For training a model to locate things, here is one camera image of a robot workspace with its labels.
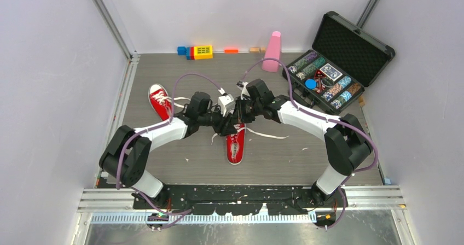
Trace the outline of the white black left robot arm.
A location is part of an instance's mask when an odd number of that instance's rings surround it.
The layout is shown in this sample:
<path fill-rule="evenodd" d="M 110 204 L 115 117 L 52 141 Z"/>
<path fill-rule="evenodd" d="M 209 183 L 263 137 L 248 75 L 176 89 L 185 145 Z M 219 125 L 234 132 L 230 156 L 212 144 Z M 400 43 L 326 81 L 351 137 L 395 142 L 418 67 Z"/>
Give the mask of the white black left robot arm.
<path fill-rule="evenodd" d="M 166 121 L 138 129 L 123 125 L 111 138 L 99 166 L 117 179 L 118 186 L 144 193 L 153 208 L 161 209 L 167 204 L 168 195 L 162 190 L 163 182 L 146 170 L 150 152 L 191 136 L 201 126 L 212 127 L 220 136 L 235 132 L 231 118 L 238 101 L 238 97 L 222 94 L 213 104 L 209 94 L 196 92 L 181 111 Z"/>

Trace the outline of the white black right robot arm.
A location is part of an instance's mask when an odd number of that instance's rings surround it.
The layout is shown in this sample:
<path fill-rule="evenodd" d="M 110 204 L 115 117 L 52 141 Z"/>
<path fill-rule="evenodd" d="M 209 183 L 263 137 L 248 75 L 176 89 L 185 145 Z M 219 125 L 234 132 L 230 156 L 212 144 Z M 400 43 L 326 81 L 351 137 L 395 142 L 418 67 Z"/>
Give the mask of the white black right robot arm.
<path fill-rule="evenodd" d="M 241 90 L 241 98 L 236 103 L 235 113 L 240 123 L 249 123 L 252 118 L 262 115 L 301 129 L 324 142 L 329 164 L 310 191 L 317 206 L 328 206 L 334 200 L 334 192 L 374 150 L 372 140 L 354 115 L 323 114 L 291 97 L 274 96 L 261 79 L 250 83 L 239 81 L 237 87 Z"/>

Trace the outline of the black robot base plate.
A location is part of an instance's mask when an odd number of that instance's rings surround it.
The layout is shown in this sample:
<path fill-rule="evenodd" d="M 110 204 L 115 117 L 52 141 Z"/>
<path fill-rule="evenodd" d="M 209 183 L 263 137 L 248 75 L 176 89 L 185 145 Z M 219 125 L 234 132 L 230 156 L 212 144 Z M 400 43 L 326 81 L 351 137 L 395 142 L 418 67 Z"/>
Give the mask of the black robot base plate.
<path fill-rule="evenodd" d="M 133 194 L 134 209 L 190 210 L 192 215 L 301 215 L 314 208 L 341 209 L 343 193 L 316 200 L 309 186 L 301 185 L 165 185 L 155 198 Z"/>

